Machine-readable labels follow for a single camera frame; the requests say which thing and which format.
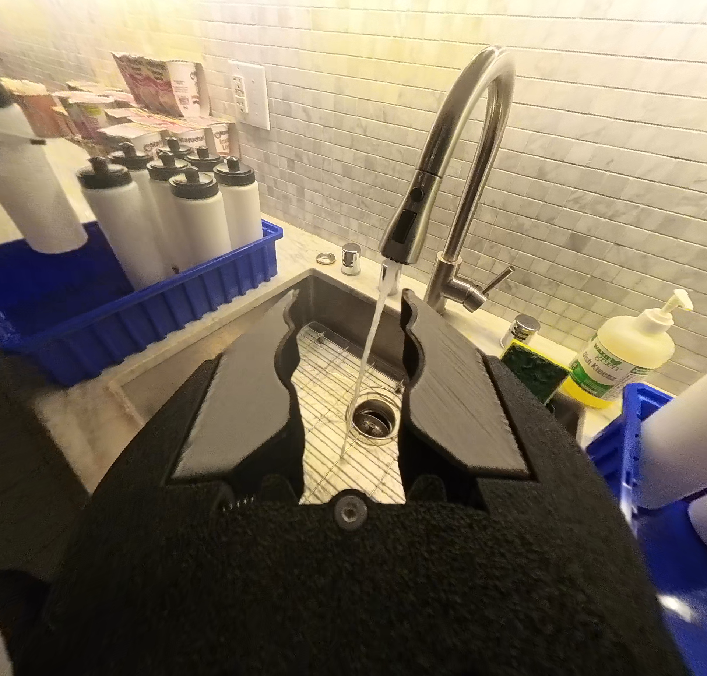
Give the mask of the group of capped white bottles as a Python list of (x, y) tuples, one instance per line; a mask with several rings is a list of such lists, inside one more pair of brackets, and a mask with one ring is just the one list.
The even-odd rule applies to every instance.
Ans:
[(131, 142), (76, 172), (103, 236), (133, 290), (263, 238), (254, 169), (176, 139), (149, 156)]

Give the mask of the brown box of stir sticks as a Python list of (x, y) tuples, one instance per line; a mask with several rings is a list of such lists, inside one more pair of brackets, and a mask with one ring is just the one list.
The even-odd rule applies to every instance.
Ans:
[(37, 137), (47, 139), (63, 135), (58, 112), (55, 110), (58, 104), (44, 84), (28, 80), (6, 80), (5, 86)]

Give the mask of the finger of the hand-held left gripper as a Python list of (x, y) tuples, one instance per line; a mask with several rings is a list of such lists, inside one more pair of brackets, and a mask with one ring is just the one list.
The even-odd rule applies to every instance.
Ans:
[(1, 126), (1, 143), (10, 147), (17, 147), (23, 144), (43, 147), (47, 141), (40, 138), (31, 126), (26, 129), (21, 129), (19, 126)]

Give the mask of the dish soap pump bottle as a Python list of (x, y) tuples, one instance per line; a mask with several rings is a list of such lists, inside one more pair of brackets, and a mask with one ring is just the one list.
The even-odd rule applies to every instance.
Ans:
[(661, 308), (608, 319), (570, 363), (561, 392), (594, 408), (620, 400), (628, 384), (643, 382), (675, 353), (675, 309), (693, 310), (686, 290), (675, 289)]

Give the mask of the blue plastic bin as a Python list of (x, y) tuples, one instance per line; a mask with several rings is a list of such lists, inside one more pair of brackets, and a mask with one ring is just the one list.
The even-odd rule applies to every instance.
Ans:
[(274, 278), (284, 231), (261, 223), (261, 239), (137, 292), (94, 221), (84, 225), (87, 243), (68, 253), (4, 243), (1, 350), (63, 387), (98, 377)]
[(657, 510), (639, 508), (641, 424), (672, 397), (644, 383), (623, 389), (622, 412), (586, 448), (643, 554), (664, 622), (694, 675), (706, 674), (706, 545), (689, 519), (702, 493)]

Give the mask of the sink drain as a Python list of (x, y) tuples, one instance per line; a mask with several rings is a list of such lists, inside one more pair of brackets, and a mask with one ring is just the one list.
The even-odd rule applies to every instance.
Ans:
[(394, 390), (372, 387), (362, 390), (347, 408), (351, 442), (384, 446), (397, 440), (402, 396)]

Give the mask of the stainless steel sink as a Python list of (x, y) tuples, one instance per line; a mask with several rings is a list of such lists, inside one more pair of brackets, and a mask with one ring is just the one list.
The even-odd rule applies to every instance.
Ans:
[[(299, 291), (298, 333), (311, 322), (321, 323), (360, 347), (361, 358), (364, 326), (373, 317), (373, 304), (355, 303), (351, 293), (338, 292), (313, 276), (296, 284), (287, 292), (293, 289)], [(402, 363), (404, 335), (400, 326), (400, 312), (384, 312), (381, 318), (383, 330), (376, 333), (373, 356), (399, 373), (404, 384), (403, 407), (407, 376)], [(172, 471), (222, 352), (217, 353), (214, 359), (202, 363), (175, 394), (165, 401), (114, 462), (95, 491), (94, 499), (100, 494), (106, 494), (112, 501), (120, 503), (127, 502), (131, 494), (156, 492), (159, 487), (176, 488), (180, 491), (190, 486), (211, 484), (223, 489), (233, 505), (236, 501), (242, 504), (251, 502), (256, 496), (273, 496), (274, 501), (287, 504), (301, 502), (305, 486), (291, 486), (279, 475), (266, 476), (260, 486), (232, 486), (222, 479), (202, 479), (185, 483), (172, 480)], [(485, 487), (485, 482), (491, 480), (510, 482), (512, 486), (539, 485), (551, 496), (563, 496), (578, 489), (583, 477), (588, 474), (589, 467), (588, 460), (575, 439), (500, 359), (485, 353), (483, 355), (531, 477), (525, 480), (468, 477), (427, 448), (407, 427), (401, 412), (397, 435), (397, 464), (404, 498), (408, 499), (414, 486), (427, 479), (440, 483), (442, 499), (479, 510), (485, 509), (482, 488)]]

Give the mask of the stack of printed noodle cartons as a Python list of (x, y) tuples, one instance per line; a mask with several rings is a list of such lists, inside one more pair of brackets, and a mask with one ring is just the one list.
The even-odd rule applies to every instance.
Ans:
[(111, 57), (123, 87), (76, 80), (51, 95), (86, 149), (107, 152), (128, 143), (153, 155), (176, 139), (187, 155), (202, 147), (217, 156), (238, 154), (235, 126), (211, 114), (201, 63), (116, 51)]

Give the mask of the running water stream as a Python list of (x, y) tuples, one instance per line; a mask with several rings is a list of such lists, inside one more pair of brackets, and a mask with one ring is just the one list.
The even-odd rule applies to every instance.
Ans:
[(375, 341), (377, 328), (380, 324), (380, 318), (382, 317), (387, 298), (390, 296), (393, 289), (397, 286), (397, 283), (400, 279), (401, 269), (402, 269), (402, 264), (396, 263), (396, 262), (392, 261), (391, 259), (385, 258), (382, 263), (380, 281), (378, 284), (378, 297), (376, 300), (376, 305), (375, 305), (375, 309), (374, 309), (374, 313), (373, 313), (373, 319), (370, 324), (370, 328), (369, 328), (369, 331), (368, 331), (368, 334), (366, 337), (366, 342), (365, 342), (365, 345), (363, 348), (363, 353), (360, 358), (360, 364), (359, 364), (359, 368), (358, 368), (358, 376), (356, 379), (356, 384), (354, 386), (351, 403), (349, 405), (349, 411), (348, 411), (348, 416), (347, 416), (347, 426), (346, 426), (346, 431), (343, 436), (343, 442), (342, 442), (341, 450), (340, 450), (340, 459), (341, 460), (344, 459), (344, 456), (346, 455), (347, 449), (349, 448), (349, 445), (350, 445), (349, 437), (351, 436), (351, 431), (354, 427), (355, 411), (356, 411), (356, 407), (358, 405), (358, 400), (360, 397), (360, 392), (361, 392), (361, 387), (363, 385), (363, 380), (366, 376), (367, 361), (368, 361), (369, 355), (370, 355), (372, 348), (373, 348), (373, 343)]

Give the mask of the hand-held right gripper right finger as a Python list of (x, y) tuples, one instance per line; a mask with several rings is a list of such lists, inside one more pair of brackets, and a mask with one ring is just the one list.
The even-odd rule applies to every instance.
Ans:
[(529, 479), (483, 353), (412, 289), (401, 293), (400, 326), (407, 427), (468, 477)]

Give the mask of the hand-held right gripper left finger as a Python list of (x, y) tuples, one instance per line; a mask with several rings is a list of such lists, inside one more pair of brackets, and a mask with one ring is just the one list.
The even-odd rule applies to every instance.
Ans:
[(305, 431), (292, 381), (300, 363), (298, 294), (287, 292), (221, 353), (172, 480), (260, 486), (279, 475), (304, 485)]

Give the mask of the white wall outlet plate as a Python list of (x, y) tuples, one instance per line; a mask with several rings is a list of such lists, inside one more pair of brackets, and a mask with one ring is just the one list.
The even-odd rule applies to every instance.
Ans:
[(228, 70), (236, 121), (270, 131), (270, 109), (264, 66), (229, 60)]

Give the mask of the green and yellow sponge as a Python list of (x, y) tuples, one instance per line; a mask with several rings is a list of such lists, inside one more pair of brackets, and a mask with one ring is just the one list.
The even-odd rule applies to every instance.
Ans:
[(500, 360), (543, 405), (552, 401), (570, 374), (567, 366), (517, 339), (505, 348)]

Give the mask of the white plastic squeeze bottle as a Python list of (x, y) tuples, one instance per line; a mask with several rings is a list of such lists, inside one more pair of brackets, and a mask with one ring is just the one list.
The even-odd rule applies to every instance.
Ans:
[(635, 503), (657, 510), (706, 489), (706, 377), (641, 424)]
[[(30, 127), (4, 87), (1, 126)], [(34, 251), (57, 255), (83, 247), (88, 236), (51, 167), (45, 147), (1, 143), (1, 206)]]

